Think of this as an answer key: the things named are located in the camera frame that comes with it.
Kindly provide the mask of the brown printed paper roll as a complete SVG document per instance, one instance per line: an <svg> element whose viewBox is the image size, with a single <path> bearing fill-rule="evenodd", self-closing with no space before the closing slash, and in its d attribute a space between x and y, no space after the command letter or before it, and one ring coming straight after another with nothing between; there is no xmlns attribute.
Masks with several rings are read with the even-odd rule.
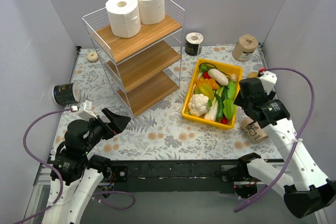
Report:
<svg viewBox="0 0 336 224"><path fill-rule="evenodd" d="M260 125L250 118L244 119L240 125L254 144L263 142L268 138L268 135L263 131Z"/></svg>

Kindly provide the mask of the white paper towel roll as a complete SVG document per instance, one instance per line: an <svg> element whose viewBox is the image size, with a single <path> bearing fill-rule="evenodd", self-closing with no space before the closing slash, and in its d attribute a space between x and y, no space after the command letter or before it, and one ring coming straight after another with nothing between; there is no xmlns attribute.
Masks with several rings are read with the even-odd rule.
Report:
<svg viewBox="0 0 336 224"><path fill-rule="evenodd" d="M153 25L165 18L164 0L138 0L141 23Z"/></svg>
<svg viewBox="0 0 336 224"><path fill-rule="evenodd" d="M112 33L121 38L131 38L141 29L137 0L108 0L106 10Z"/></svg>

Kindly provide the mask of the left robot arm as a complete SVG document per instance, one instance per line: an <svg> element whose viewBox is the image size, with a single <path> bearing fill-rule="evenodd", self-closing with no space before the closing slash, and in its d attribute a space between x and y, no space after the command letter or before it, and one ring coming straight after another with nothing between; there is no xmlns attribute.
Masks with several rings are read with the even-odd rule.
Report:
<svg viewBox="0 0 336 224"><path fill-rule="evenodd" d="M101 141L122 133L130 117L102 109L104 122L91 111L79 110L80 118L70 122L65 140L58 146L50 173L50 193L43 223L79 223L95 189L101 182L126 182L128 168L89 152Z"/></svg>

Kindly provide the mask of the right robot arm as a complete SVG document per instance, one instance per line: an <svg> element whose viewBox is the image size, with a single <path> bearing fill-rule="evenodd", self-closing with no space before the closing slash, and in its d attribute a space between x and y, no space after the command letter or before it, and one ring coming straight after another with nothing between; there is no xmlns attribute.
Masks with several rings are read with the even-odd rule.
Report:
<svg viewBox="0 0 336 224"><path fill-rule="evenodd" d="M240 81L240 91L234 104L256 121L275 144L285 161L277 170L256 153L238 159L237 173L242 180L256 178L266 184L250 196L245 205L262 197L267 189L280 195L288 210L303 218L335 202L335 181L316 164L302 139L298 137L284 104L274 98L275 75Z"/></svg>

